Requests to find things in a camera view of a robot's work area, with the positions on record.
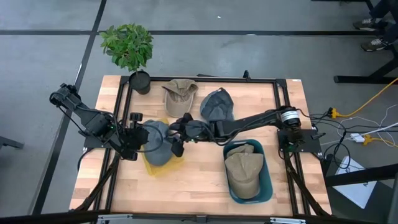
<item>beige baseball cap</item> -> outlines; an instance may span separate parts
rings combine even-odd
[[[264,155],[248,152],[234,153],[225,160],[229,186],[237,197],[249,199],[259,193],[263,163]]]
[[[189,79],[173,79],[162,85],[166,89],[165,110],[174,117],[181,118],[190,111],[193,96],[198,91],[198,85]]]

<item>gray baseball cap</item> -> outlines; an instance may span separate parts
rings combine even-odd
[[[157,147],[163,139],[162,146],[153,152],[145,152],[145,158],[154,166],[162,166],[166,164],[172,157],[172,144],[166,139],[169,131],[169,126],[161,121],[148,120],[144,122],[159,129],[162,133],[160,135],[154,128],[144,126],[144,129],[149,132],[148,142],[144,145],[144,150],[151,150]]]
[[[264,164],[264,155],[249,153],[252,149],[248,146],[240,146],[225,160],[229,186],[242,199],[253,198],[259,193],[259,173]]]
[[[174,117],[181,118],[190,111],[193,96],[198,91],[198,85],[189,79],[173,79],[162,85],[166,89],[165,110]]]
[[[200,115],[208,122],[234,119],[234,102],[229,93],[220,88],[212,91],[200,104]]]

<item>yellow cable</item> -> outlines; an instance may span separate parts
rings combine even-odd
[[[388,143],[388,144],[392,144],[394,147],[398,147],[398,146],[397,146],[396,144],[394,144],[392,141],[383,140],[383,139],[381,139],[381,138],[372,138],[372,137],[370,136],[370,134],[365,135],[364,138],[365,138],[365,142],[363,142],[363,145],[364,145],[364,146],[367,145],[369,142],[376,140],[376,141],[384,141],[384,142],[386,142],[386,143]]]
[[[384,90],[386,90],[387,88],[389,88],[395,81],[397,81],[398,78],[394,79],[392,82],[390,82],[390,84],[386,85],[382,90],[380,90],[379,93],[377,93],[376,95],[374,95],[370,100],[368,100],[368,102],[366,102],[364,105],[362,105],[361,107],[359,107],[358,109],[356,109],[354,112],[350,113],[350,114],[339,114],[336,109],[332,110],[332,118],[336,118],[336,117],[342,117],[342,118],[346,118],[346,117],[350,117],[352,115],[354,115],[355,113],[357,113],[358,111],[360,111],[361,109],[363,109],[366,105],[368,105],[368,103],[370,103],[373,99],[375,99],[376,97],[378,97],[382,92],[384,92]]]

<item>person's foot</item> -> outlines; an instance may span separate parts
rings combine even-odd
[[[361,44],[361,48],[364,51],[373,52],[373,51],[385,49],[389,45],[391,45],[391,44],[389,44],[388,42],[384,41],[382,38],[377,38],[377,39],[374,39],[374,40],[372,40],[370,42],[366,42],[366,43]]]
[[[383,29],[387,26],[387,22],[381,21],[381,19],[364,19],[362,21],[354,22],[353,26],[358,30],[375,31]]]

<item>green plant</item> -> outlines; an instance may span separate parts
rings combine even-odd
[[[140,66],[146,67],[152,58],[153,37],[140,25],[124,24],[116,29],[111,26],[100,35],[104,39],[101,44],[104,54],[112,56],[113,63],[127,67],[129,72],[138,71]]]

